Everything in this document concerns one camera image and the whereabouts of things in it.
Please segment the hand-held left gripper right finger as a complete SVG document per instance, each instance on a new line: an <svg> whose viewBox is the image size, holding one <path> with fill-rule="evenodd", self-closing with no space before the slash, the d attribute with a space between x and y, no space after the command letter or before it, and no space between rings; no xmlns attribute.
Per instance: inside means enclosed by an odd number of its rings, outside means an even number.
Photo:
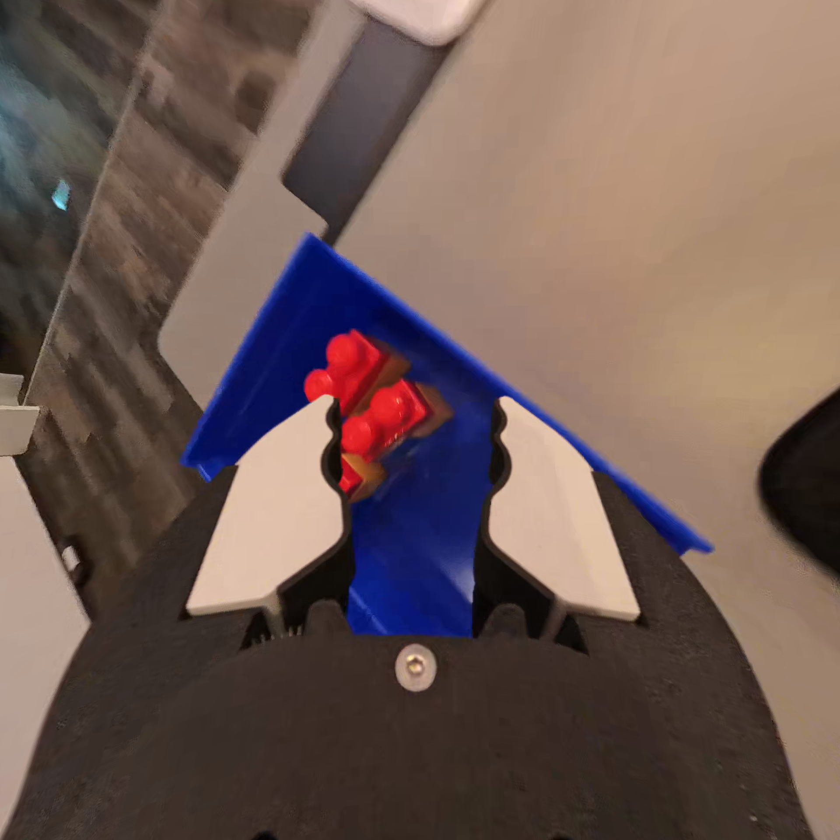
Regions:
<svg viewBox="0 0 840 840"><path fill-rule="evenodd" d="M642 615L593 468L509 395L490 422L490 489L474 551L474 636L516 607L528 637L557 637L570 616Z"/></svg>

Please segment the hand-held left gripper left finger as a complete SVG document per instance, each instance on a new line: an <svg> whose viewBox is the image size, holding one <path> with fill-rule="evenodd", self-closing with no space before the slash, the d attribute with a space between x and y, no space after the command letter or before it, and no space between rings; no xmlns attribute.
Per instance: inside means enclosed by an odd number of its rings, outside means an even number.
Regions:
<svg viewBox="0 0 840 840"><path fill-rule="evenodd" d="M257 609L290 634L316 602L346 609L355 562L340 437L340 406L326 395L239 460L186 599L190 617Z"/></svg>

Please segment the blue plastic bin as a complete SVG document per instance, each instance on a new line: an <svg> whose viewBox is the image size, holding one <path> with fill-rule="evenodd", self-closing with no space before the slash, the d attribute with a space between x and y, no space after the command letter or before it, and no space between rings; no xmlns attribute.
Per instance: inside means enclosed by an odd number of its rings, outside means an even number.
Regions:
<svg viewBox="0 0 840 840"><path fill-rule="evenodd" d="M441 391L455 416L424 442L385 458L387 479L352 506L358 633L471 635L473 559L490 490L490 420L510 396L609 475L668 545L684 555L712 543L399 297L305 234L267 294L197 422L181 458L211 481L306 403L304 382L328 341L357 329L407 359L415 382Z"/></svg>

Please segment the grey desk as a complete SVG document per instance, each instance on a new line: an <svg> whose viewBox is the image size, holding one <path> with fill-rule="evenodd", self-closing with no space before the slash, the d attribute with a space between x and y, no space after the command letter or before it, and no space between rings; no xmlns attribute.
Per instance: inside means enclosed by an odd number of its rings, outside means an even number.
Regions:
<svg viewBox="0 0 840 840"><path fill-rule="evenodd" d="M489 2L421 95L338 251L712 538L838 838L838 583L754 488L838 383L838 6Z"/></svg>

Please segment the dark metal desk plate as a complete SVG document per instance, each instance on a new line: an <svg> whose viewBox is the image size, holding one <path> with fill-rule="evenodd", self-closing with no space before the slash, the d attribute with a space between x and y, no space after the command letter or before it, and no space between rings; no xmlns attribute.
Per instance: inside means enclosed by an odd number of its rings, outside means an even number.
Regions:
<svg viewBox="0 0 840 840"><path fill-rule="evenodd" d="M451 49L365 19L281 174L325 223L327 245L338 241Z"/></svg>

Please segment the white stand base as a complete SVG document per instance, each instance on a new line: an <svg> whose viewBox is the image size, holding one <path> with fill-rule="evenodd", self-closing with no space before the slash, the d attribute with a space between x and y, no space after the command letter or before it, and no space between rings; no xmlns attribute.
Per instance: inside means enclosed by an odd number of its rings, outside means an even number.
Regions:
<svg viewBox="0 0 840 840"><path fill-rule="evenodd" d="M487 1L351 1L351 4L422 45L439 47L462 36Z"/></svg>

